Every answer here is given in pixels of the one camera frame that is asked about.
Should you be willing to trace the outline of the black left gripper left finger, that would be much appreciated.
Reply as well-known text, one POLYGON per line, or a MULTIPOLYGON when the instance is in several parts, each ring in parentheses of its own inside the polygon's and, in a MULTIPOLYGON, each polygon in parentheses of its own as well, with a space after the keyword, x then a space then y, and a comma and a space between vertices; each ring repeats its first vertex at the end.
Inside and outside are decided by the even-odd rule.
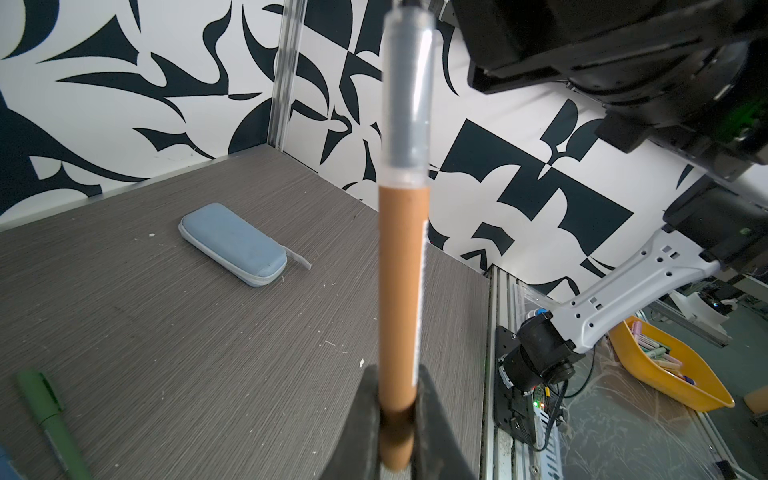
MULTIPOLYGON (((475 479, 450 428, 436 386, 425 365, 419 366, 415 402, 413 479, 475 479)), ((381 409, 378 367, 363 371, 353 402, 322 479, 378 479, 381 409)))

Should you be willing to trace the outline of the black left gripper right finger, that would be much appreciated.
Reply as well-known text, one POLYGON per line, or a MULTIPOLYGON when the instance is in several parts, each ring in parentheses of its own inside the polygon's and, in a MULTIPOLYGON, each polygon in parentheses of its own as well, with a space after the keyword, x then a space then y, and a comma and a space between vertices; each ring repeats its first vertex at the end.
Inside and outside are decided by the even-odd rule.
POLYGON ((597 136, 645 141, 731 180, 767 161, 763 1, 457 1, 469 85, 561 82, 606 112, 597 136))

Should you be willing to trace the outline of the brown pen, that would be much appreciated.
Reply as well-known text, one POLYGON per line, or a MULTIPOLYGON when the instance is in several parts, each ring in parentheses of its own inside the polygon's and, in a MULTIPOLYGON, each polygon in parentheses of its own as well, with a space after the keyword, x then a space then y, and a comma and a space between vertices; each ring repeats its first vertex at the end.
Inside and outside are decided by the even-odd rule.
POLYGON ((420 1, 396 1, 382 35, 379 211, 379 456, 404 470, 414 448, 435 17, 420 1))

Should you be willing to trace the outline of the green pen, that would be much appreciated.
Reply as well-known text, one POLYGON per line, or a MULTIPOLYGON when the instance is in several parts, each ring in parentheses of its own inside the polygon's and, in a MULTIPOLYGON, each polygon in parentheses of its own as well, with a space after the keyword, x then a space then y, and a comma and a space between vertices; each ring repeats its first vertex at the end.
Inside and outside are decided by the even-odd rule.
POLYGON ((22 370, 16 379, 32 416, 67 477, 92 479, 87 463, 62 419, 64 408, 50 380, 37 370, 22 370))

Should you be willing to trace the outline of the blue pen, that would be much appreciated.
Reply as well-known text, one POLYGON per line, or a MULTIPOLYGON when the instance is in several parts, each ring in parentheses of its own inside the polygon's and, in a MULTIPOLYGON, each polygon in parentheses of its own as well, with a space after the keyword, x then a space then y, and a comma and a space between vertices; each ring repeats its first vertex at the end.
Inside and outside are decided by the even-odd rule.
POLYGON ((0 448, 0 480, 25 480, 4 448, 0 448))

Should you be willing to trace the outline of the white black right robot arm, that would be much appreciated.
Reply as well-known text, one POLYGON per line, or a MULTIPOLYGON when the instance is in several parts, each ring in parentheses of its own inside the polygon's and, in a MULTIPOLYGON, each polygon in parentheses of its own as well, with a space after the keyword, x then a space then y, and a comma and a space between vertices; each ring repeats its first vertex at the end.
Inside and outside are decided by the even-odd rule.
POLYGON ((663 295, 718 272, 767 265, 767 169, 734 181, 702 177, 665 211, 637 253, 574 299, 501 339, 494 385, 505 396, 569 379, 614 326, 663 295))

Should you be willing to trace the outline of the yellow plastic bin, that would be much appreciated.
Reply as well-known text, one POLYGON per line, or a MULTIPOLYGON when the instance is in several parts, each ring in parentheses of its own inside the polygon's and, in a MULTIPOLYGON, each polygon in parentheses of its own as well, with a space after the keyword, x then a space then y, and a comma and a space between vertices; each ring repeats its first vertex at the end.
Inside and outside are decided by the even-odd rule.
POLYGON ((735 405, 703 358, 659 328, 629 317, 610 330, 609 339, 631 375, 681 404, 697 412, 735 405))

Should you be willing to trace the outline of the light blue pencil case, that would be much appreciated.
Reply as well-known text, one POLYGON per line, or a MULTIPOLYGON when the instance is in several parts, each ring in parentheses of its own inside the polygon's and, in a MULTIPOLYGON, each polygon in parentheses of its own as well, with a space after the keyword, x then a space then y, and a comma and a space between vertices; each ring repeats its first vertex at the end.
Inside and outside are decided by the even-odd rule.
POLYGON ((279 244, 220 203, 185 215, 182 238, 251 287, 269 285, 293 260, 307 270, 312 264, 279 244))

